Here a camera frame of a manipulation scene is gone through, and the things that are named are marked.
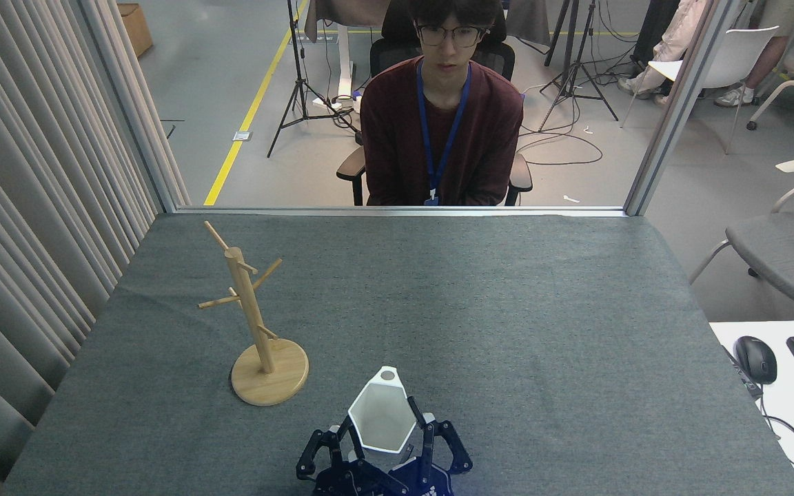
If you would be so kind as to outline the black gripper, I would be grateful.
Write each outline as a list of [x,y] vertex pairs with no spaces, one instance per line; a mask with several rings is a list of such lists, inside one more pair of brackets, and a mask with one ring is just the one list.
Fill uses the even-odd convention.
[[[345,418],[340,426],[313,431],[296,463],[297,478],[312,481],[314,495],[454,495],[451,476],[471,471],[472,459],[453,423],[438,421],[433,415],[425,417],[413,396],[407,398],[407,403],[423,433],[421,455],[388,472],[361,459],[349,462],[341,443],[346,434],[355,431],[351,420]],[[433,462],[435,437],[444,439],[451,452],[448,470]],[[327,449],[330,466],[319,470],[315,456],[323,448]]]

